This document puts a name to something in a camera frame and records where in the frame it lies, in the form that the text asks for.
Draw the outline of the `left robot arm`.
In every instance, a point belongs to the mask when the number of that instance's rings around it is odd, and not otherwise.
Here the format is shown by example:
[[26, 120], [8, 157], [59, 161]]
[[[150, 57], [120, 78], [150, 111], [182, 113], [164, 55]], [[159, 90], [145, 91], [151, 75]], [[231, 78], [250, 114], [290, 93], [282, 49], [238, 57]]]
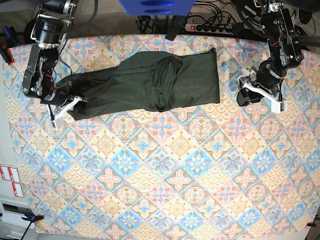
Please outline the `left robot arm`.
[[249, 75], [239, 79], [236, 101], [245, 107], [266, 98], [271, 112], [280, 114], [288, 110], [282, 83], [288, 70], [300, 66], [303, 54], [289, 10], [282, 3], [270, 0], [259, 0], [257, 5], [261, 8], [260, 36], [267, 40], [270, 57], [258, 68], [251, 67]]

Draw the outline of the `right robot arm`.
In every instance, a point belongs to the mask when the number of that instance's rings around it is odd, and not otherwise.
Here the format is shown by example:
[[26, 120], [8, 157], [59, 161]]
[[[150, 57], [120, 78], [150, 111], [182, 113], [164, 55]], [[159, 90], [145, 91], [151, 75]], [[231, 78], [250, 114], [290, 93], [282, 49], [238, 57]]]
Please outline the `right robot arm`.
[[32, 45], [27, 68], [24, 72], [22, 90], [25, 96], [37, 98], [46, 105], [53, 128], [58, 128], [61, 118], [73, 110], [85, 97], [69, 93], [69, 80], [57, 83], [54, 68], [61, 60], [60, 46], [72, 29], [76, 0], [47, 0], [39, 7], [30, 38]]

